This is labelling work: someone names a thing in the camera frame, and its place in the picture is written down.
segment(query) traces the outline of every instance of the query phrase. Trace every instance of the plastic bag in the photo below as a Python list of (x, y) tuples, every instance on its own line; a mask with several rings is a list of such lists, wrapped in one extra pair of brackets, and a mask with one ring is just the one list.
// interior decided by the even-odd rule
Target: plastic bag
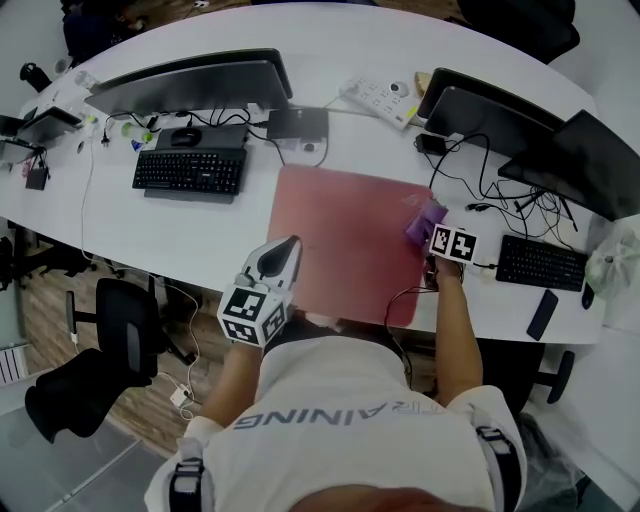
[(527, 487), (518, 510), (575, 510), (576, 484), (584, 473), (545, 438), (532, 416), (521, 413), (516, 423), (527, 454)]
[(587, 262), (587, 283), (599, 297), (612, 299), (631, 286), (639, 264), (640, 240), (629, 226), (616, 223)]

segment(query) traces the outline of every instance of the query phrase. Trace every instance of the power adapter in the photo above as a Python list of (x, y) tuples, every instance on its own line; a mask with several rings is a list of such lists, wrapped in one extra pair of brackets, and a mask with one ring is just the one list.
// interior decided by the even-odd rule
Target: power adapter
[(419, 153), (442, 156), (447, 152), (447, 145), (444, 143), (444, 139), (440, 137), (421, 133), (416, 137), (416, 149)]
[(170, 400), (176, 409), (180, 409), (188, 400), (191, 400), (189, 398), (189, 388), (184, 384), (180, 384), (180, 386), (173, 392), (173, 395), (171, 395)]

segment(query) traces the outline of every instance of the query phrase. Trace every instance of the smartphone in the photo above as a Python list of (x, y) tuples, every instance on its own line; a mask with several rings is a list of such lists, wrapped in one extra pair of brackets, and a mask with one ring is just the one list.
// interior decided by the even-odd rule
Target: smartphone
[(527, 329), (527, 334), (534, 340), (540, 341), (540, 338), (542, 338), (557, 305), (558, 297), (551, 290), (545, 291), (536, 314), (533, 315), (533, 320), (531, 320)]

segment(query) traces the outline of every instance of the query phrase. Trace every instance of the white power strip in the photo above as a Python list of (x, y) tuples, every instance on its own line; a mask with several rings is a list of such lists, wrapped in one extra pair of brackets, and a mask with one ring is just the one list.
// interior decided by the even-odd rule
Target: white power strip
[(401, 98), (365, 77), (349, 80), (340, 87), (340, 96), (357, 103), (381, 119), (403, 130), (418, 111), (418, 101), (407, 96)]

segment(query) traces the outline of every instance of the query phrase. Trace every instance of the white t-shirt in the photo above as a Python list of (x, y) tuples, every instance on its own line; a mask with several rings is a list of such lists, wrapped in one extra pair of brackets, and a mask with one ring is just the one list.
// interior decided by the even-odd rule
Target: white t-shirt
[[(286, 512), (305, 496), (341, 485), (416, 487), (462, 506), (494, 510), (487, 462), (470, 418), (480, 408), (526, 459), (502, 393), (482, 386), (447, 408), (408, 389), (389, 349), (326, 337), (274, 348), (256, 403), (230, 427), (194, 418), (185, 437), (205, 446), (216, 512)], [(168, 460), (145, 496), (168, 509)]]

